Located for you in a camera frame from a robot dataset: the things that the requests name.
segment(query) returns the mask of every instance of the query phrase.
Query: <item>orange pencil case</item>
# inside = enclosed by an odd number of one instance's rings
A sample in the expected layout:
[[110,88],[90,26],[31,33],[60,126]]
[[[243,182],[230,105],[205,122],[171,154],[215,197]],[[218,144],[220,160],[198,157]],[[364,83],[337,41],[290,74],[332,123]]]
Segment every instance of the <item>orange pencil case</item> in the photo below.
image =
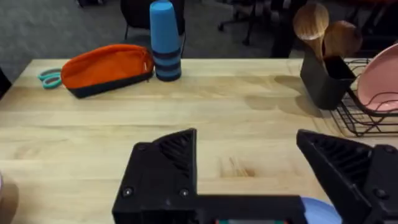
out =
[[153,76],[154,60],[145,47],[114,44],[69,60],[62,83],[77,98],[125,87]]

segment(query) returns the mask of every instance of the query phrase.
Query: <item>blue stacking cup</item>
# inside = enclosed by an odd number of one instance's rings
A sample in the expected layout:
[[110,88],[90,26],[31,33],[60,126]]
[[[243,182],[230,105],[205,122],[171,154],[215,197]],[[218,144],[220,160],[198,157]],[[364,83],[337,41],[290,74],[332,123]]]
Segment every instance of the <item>blue stacking cup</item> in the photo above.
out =
[[156,77],[165,82],[174,81],[181,77],[181,43],[173,4],[155,1],[149,14]]

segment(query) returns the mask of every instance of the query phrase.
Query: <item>scissors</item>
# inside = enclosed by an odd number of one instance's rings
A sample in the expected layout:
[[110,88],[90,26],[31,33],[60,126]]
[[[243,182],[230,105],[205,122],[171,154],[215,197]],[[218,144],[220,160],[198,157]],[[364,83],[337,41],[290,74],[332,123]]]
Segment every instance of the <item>scissors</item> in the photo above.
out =
[[43,88],[45,89],[53,89],[61,85],[61,69],[54,68],[50,70],[46,70],[40,75],[37,76],[40,81],[42,81]]

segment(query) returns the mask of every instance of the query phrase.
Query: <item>black stripe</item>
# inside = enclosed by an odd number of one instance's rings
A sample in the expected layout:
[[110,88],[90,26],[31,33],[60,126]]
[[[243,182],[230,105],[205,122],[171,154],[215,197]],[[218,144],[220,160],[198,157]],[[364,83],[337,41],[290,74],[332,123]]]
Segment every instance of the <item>black stripe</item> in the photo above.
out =
[[175,74],[175,75],[172,76],[172,77],[160,76],[160,75],[158,75],[158,74],[156,73],[156,77],[157,77],[159,80],[163,81],[163,82],[171,82],[171,81],[174,81],[174,80],[179,79],[179,78],[181,77],[181,72]]
[[159,53],[159,52],[156,52],[154,49],[152,49],[152,54],[154,55],[154,57],[157,57],[159,59],[170,59],[170,58],[180,56],[181,49],[178,48],[177,50],[170,52],[170,53]]
[[155,62],[155,68],[158,70],[162,70],[165,72],[176,70],[181,67],[181,62],[172,64],[172,65],[161,65]]
[[152,78],[154,74],[152,72],[143,73],[129,78],[113,80],[106,83],[99,83],[90,86],[84,86],[80,88],[68,88],[68,90],[75,95],[77,98],[84,98],[87,96],[95,95],[98,93],[103,93],[109,90],[115,90],[117,88],[122,88],[128,85],[142,82]]

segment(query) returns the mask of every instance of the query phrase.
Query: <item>wooden spoon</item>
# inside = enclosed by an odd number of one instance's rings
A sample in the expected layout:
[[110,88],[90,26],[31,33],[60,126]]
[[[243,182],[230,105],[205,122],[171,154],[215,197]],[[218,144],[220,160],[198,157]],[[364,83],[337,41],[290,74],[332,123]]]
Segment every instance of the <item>wooden spoon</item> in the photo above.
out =
[[347,21],[334,22],[325,31],[323,57],[351,56],[361,48],[362,41],[361,31],[355,25]]
[[322,42],[328,25],[329,12],[319,3],[306,4],[293,18],[293,28],[297,37],[308,44],[320,60],[323,60]]

